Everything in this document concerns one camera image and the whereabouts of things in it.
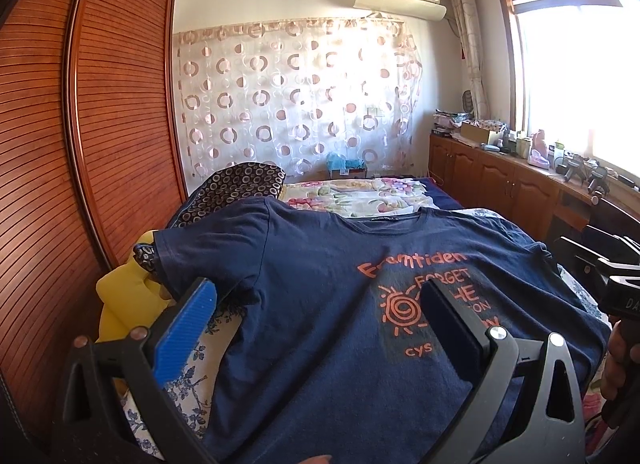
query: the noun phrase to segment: blue textured pad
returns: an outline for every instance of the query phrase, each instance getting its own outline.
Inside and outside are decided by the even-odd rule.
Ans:
[[[216,287],[203,280],[156,345],[153,372],[161,386],[180,377],[215,308]]]

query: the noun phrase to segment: floral blanket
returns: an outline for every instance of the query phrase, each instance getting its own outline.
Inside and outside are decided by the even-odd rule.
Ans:
[[[296,209],[332,211],[343,217],[405,215],[434,208],[426,188],[413,179],[350,179],[285,184],[280,200]]]
[[[298,209],[334,211],[347,217],[411,213],[414,206],[436,207],[431,198],[422,194],[420,189],[424,191],[424,186],[411,179],[308,182],[286,185],[286,192],[284,196],[281,195],[280,199]],[[391,206],[390,203],[393,203],[391,211],[386,210],[388,209],[386,206]],[[366,213],[367,209],[372,213],[371,215],[360,214]],[[499,216],[488,209],[460,209],[450,212],[485,217]],[[561,277],[578,296],[588,312],[607,322],[607,317],[598,310],[593,298],[562,267]],[[209,423],[213,389],[220,361],[236,334],[243,316],[244,308],[232,304],[227,304],[224,310],[216,311],[184,365],[180,378],[168,383],[165,387],[175,402],[176,408],[184,417],[184,421],[198,437],[202,437]],[[601,372],[599,371],[592,381],[585,397],[583,403],[585,419],[590,418],[602,405],[602,396],[599,391]],[[124,397],[122,404],[131,430],[140,447],[145,452],[162,458],[130,393]],[[588,444],[593,447],[603,439],[603,433],[600,433],[602,431],[601,425],[598,426],[599,428],[596,429],[594,425],[591,428],[592,433],[588,432],[587,434]]]

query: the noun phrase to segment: t-shirt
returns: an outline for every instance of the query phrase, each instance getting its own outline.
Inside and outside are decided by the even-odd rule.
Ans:
[[[417,463],[472,388],[420,308],[430,279],[486,326],[532,339],[561,333],[582,387],[609,334],[545,246],[501,218],[420,208],[345,219],[251,197],[158,231],[155,241],[159,277],[174,298],[201,276],[219,301],[232,293],[246,307],[203,438],[222,463],[296,464],[322,454],[332,464]],[[519,383],[485,448],[499,441]]]

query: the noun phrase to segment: silver bolt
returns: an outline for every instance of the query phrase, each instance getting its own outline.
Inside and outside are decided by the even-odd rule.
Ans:
[[[146,329],[146,327],[135,327],[131,329],[131,332],[129,332],[129,336],[131,339],[135,339],[136,341],[142,341],[142,339],[146,338],[146,335],[149,333],[149,331]]]
[[[564,338],[557,332],[551,332],[549,334],[549,341],[551,341],[551,343],[556,347],[561,347],[562,345],[564,345]]]
[[[504,327],[491,327],[489,333],[493,339],[505,339],[507,337],[507,330]]]
[[[74,339],[74,346],[77,349],[81,349],[82,347],[84,347],[87,343],[89,342],[89,338],[87,336],[78,336],[76,339]]]

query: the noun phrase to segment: wardrobe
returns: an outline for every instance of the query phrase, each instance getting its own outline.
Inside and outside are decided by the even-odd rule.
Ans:
[[[174,0],[17,0],[0,27],[0,369],[46,440],[95,282],[186,199]]]

